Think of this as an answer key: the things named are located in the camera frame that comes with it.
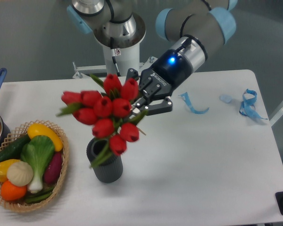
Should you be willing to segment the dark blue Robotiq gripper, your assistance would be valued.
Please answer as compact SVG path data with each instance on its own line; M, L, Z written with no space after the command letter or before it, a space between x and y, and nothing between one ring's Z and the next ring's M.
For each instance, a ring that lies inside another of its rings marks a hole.
M132 115L137 116L142 111L146 111L147 116L171 112L173 102L168 96L172 95L206 59L207 53L201 42L192 36L184 36L149 68L144 69L141 76L137 70L129 68L126 81L140 81L139 88L143 94L143 97L133 104ZM161 100L148 104L146 99Z

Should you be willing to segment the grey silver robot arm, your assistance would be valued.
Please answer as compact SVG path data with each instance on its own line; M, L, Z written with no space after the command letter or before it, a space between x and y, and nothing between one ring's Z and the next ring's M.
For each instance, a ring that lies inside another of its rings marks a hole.
M93 33L102 46L107 73L134 78L139 97L133 115L169 112L170 97L192 73L218 51L236 31L231 10L235 0L193 0L181 9L166 8L155 21L159 37L172 47L140 68L140 43L146 34L143 19L129 0L74 0L67 7L73 24Z

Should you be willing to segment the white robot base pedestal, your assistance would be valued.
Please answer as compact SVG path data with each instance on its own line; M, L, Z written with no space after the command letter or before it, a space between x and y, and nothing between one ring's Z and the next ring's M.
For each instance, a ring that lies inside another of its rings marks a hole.
M116 74L117 72L119 72L121 76L126 76L129 68L133 68L140 73L157 61L156 57L150 56L146 62L141 62L139 43L132 47L115 49L102 45L102 50L105 60L104 65L77 67L75 63L73 63L75 71L73 78L88 78L90 74L97 74L100 77L109 73Z

